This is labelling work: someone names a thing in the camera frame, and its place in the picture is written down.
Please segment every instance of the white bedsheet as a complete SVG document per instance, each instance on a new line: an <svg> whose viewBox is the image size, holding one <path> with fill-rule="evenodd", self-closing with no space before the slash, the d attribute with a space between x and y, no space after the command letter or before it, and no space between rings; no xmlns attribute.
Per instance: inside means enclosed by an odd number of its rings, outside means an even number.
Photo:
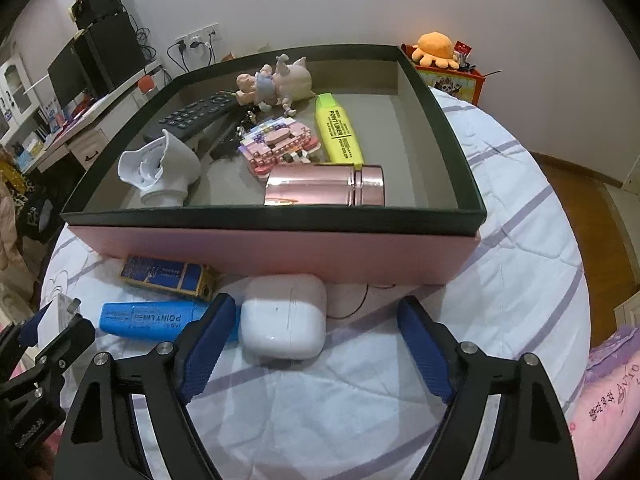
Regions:
<svg viewBox="0 0 640 480"><path fill-rule="evenodd" d="M445 407L422 384L396 327L396 300L409 292L459 341L507 358L535 352L564 409L575 400L589 351L589 299L561 205L529 153L500 124L433 93L488 210L481 245L446 286L371 288L359 313L328 322L326 345L314 360L259 362L241 348L226 348L205 392L188 407L225 480L410 478ZM78 297L82 315L97 326L104 302L164 298L124 285L121 265L65 229L47 269L42 304L55 291ZM241 303L246 278L225 281L222 290ZM328 285L329 314L348 314L364 291L365 285ZM115 358L151 348L100 331L95 345ZM66 405L79 370L76 375L68 378ZM143 398L135 404L155 478L167 478ZM480 475L496 411L492 397L465 478Z"/></svg>

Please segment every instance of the blue gripper pad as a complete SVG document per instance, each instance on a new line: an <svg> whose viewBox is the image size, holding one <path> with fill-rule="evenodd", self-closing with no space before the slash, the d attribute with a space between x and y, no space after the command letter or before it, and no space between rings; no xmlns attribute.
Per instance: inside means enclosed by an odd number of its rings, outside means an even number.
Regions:
<svg viewBox="0 0 640 480"><path fill-rule="evenodd" d="M226 296L218 312L185 359L184 379L178 389L185 404L190 402L192 397L204 391L220 353L225 347L225 342L236 323L236 310L236 302L231 296Z"/></svg>
<svg viewBox="0 0 640 480"><path fill-rule="evenodd" d="M453 398L455 390L449 383L449 366L435 341L408 301L398 303L398 328L409 353L414 358L422 380L429 391L445 404Z"/></svg>

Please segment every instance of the tv remote control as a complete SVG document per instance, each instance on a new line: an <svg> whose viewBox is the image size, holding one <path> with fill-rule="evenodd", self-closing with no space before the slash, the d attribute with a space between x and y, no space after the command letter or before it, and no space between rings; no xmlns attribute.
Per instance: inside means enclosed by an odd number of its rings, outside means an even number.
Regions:
<svg viewBox="0 0 640 480"><path fill-rule="evenodd" d="M162 137L162 130L168 130L186 143L213 121L235 108L240 108L236 95L229 90L222 90L209 98L190 103L160 119L156 123L156 127L150 128L144 133L143 138L145 142L151 142Z"/></svg>

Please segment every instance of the yellow highlighter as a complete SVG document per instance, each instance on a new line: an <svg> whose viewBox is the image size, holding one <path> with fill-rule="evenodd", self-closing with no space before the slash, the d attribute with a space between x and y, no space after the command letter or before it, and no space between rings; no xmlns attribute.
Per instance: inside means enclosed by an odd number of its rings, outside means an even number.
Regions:
<svg viewBox="0 0 640 480"><path fill-rule="evenodd" d="M324 149L333 164L364 164L353 128L344 111L331 94L320 94L316 100L316 123Z"/></svg>

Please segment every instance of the pink lego toy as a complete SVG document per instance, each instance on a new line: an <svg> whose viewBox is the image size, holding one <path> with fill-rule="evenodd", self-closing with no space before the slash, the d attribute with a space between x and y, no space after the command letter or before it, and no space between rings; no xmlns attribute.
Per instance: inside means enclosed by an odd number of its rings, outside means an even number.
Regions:
<svg viewBox="0 0 640 480"><path fill-rule="evenodd" d="M321 147L318 138L302 123L286 120L286 124L275 128L257 126L238 148L251 173L260 180L266 180L276 164L310 163L310 156Z"/></svg>

